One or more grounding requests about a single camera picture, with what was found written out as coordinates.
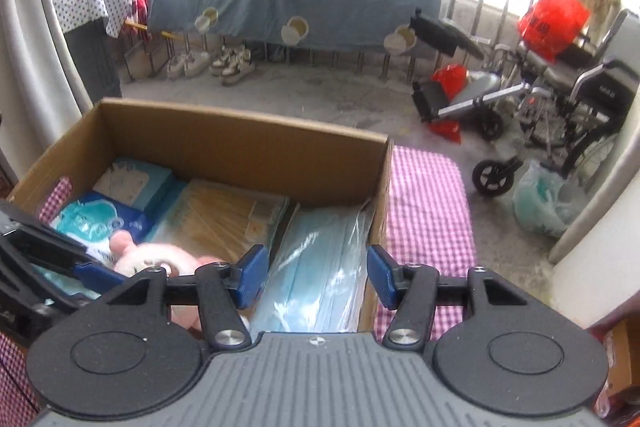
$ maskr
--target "metal screw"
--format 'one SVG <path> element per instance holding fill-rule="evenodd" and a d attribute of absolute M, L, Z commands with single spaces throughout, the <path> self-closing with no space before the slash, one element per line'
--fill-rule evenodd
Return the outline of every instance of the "metal screw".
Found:
<path fill-rule="evenodd" d="M 389 340 L 394 344 L 400 344 L 401 346 L 411 346 L 420 340 L 420 335 L 415 330 L 408 328 L 399 328 L 389 333 Z"/>
<path fill-rule="evenodd" d="M 222 346 L 239 346 L 244 342 L 244 333 L 238 330 L 222 330 L 216 333 L 214 339 Z"/>

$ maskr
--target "wheelchair footrest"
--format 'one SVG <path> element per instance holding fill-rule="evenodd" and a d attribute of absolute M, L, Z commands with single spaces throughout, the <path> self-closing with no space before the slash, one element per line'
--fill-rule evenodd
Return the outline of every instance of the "wheelchair footrest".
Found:
<path fill-rule="evenodd" d="M 438 119 L 438 112 L 449 105 L 449 99 L 442 84 L 432 80 L 424 83 L 413 82 L 412 99 L 420 120 L 432 122 Z"/>

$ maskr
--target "curtain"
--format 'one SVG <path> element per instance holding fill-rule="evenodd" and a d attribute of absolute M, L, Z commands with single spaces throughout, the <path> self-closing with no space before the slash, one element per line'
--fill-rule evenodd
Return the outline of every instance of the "curtain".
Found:
<path fill-rule="evenodd" d="M 51 0 L 0 0 L 0 20 L 16 83 L 46 148 L 92 103 L 66 48 Z"/>

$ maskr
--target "sneaker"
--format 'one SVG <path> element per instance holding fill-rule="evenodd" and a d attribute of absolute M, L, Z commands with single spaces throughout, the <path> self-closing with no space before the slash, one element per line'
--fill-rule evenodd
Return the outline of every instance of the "sneaker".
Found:
<path fill-rule="evenodd" d="M 191 78 L 202 73 L 211 63 L 211 55 L 207 52 L 191 52 L 184 61 L 184 76 Z"/>
<path fill-rule="evenodd" d="M 244 46 L 240 46 L 239 48 L 227 48 L 226 46 L 222 46 L 222 54 L 213 61 L 209 68 L 210 73 L 213 76 L 220 76 L 222 71 L 229 67 L 232 58 L 243 52 Z"/>
<path fill-rule="evenodd" d="M 166 66 L 166 77 L 172 80 L 184 75 L 185 55 L 175 55 Z"/>
<path fill-rule="evenodd" d="M 251 62 L 251 52 L 244 50 L 232 58 L 228 68 L 222 71 L 222 85 L 234 86 L 247 74 L 255 71 L 255 63 Z"/>

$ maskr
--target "cardboard box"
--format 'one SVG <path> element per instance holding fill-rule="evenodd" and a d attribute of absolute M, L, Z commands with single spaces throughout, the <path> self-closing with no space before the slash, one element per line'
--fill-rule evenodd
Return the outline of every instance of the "cardboard box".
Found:
<path fill-rule="evenodd" d="M 640 316 L 620 321 L 605 335 L 609 359 L 607 396 L 640 399 Z"/>
<path fill-rule="evenodd" d="M 385 135 L 254 112 L 105 99 L 50 147 L 9 200 L 34 213 L 60 176 L 73 198 L 91 190 L 117 156 L 202 178 L 289 196 L 309 206 L 373 198 L 370 244 L 384 245 L 392 144 Z M 376 295 L 367 283 L 361 331 L 371 330 Z"/>

